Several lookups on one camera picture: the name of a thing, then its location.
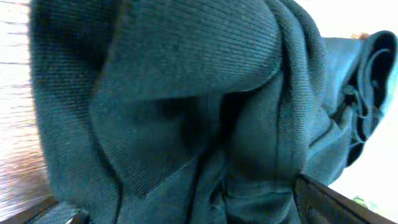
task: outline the fabric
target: fabric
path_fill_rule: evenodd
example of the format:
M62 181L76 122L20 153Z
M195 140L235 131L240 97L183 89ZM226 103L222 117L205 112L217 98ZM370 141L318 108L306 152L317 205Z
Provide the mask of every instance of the fabric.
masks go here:
M291 0L31 6L50 185L95 223L298 223L295 176L359 156L395 63L391 33L338 49Z

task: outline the wood grain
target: wood grain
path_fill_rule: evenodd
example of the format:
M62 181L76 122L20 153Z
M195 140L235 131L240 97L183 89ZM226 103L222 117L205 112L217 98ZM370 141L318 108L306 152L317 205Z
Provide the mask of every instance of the wood grain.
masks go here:
M47 198L30 85L29 1L0 1L0 221Z

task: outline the green cloth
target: green cloth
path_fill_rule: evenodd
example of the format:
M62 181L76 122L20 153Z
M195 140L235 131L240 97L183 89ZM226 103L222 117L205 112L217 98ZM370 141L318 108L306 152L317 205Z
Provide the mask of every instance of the green cloth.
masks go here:
M291 0L31 6L51 188L95 223L297 223L295 176L330 184L362 146L355 72Z

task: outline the wooden surface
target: wooden surface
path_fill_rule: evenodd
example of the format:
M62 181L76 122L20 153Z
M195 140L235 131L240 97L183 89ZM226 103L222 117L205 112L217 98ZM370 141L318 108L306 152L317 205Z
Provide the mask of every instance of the wooden surface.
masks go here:
M0 1L0 221L49 196L35 125L28 1Z

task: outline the dark teal fabric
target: dark teal fabric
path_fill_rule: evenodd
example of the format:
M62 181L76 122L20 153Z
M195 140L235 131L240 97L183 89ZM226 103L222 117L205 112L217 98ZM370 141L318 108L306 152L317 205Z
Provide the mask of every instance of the dark teal fabric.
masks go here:
M51 188L95 223L299 223L295 176L359 156L395 63L391 33L325 40L291 0L31 6Z

